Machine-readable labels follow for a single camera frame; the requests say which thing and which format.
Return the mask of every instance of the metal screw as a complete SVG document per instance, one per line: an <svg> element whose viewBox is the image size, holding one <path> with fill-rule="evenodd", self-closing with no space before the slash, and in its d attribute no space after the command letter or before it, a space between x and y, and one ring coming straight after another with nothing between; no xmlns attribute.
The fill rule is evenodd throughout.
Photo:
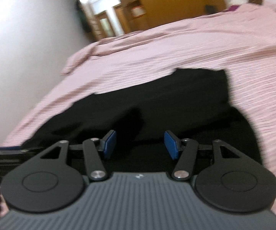
<svg viewBox="0 0 276 230"><path fill-rule="evenodd" d="M178 170L174 172L174 176L176 178L182 179L187 178L189 176L189 173L186 170Z"/></svg>
<svg viewBox="0 0 276 230"><path fill-rule="evenodd" d="M144 175L139 174L139 175L136 175L135 177L136 177L137 179L141 179L141 178L143 178L143 177L144 177Z"/></svg>
<svg viewBox="0 0 276 230"><path fill-rule="evenodd" d="M103 178L106 175L106 173L103 170L94 170L91 172L90 175L94 179L100 179Z"/></svg>

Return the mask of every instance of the black cloth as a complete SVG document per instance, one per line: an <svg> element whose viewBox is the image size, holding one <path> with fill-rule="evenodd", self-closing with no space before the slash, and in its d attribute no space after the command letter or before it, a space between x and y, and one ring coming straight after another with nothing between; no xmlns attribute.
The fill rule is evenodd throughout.
<svg viewBox="0 0 276 230"><path fill-rule="evenodd" d="M261 163L252 128L229 105L224 70L176 69L145 84L92 94L48 120L22 147L49 147L59 140L81 144L111 129L117 147L105 162L108 171L172 171L165 130L201 144L221 139Z"/></svg>

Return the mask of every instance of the gray ribbed surface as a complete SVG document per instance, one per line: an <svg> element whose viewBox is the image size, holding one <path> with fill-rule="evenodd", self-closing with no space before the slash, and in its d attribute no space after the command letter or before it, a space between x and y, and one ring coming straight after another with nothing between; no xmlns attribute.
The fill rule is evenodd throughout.
<svg viewBox="0 0 276 230"><path fill-rule="evenodd" d="M92 183L82 197L58 212L29 215L11 211L1 230L276 230L270 211L231 215L202 203L191 186L165 173L115 173Z"/></svg>

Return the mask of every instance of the bed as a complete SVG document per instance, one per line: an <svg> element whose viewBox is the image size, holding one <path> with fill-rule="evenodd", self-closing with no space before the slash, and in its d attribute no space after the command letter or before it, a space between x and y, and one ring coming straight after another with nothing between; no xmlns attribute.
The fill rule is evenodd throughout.
<svg viewBox="0 0 276 230"><path fill-rule="evenodd" d="M276 175L276 11L255 4L88 45L69 58L65 79L3 146L22 144L52 116L92 93L156 80L175 68L226 71L231 103L249 119L264 164ZM276 201L272 210L276 213Z"/></svg>

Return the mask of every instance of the shelf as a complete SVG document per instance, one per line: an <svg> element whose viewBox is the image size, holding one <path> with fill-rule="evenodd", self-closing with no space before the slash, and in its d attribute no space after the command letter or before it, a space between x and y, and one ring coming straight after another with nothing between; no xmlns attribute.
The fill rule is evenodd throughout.
<svg viewBox="0 0 276 230"><path fill-rule="evenodd" d="M128 6L129 4L134 3L136 1L139 1L139 0L128 0L127 3L125 4L125 6Z"/></svg>

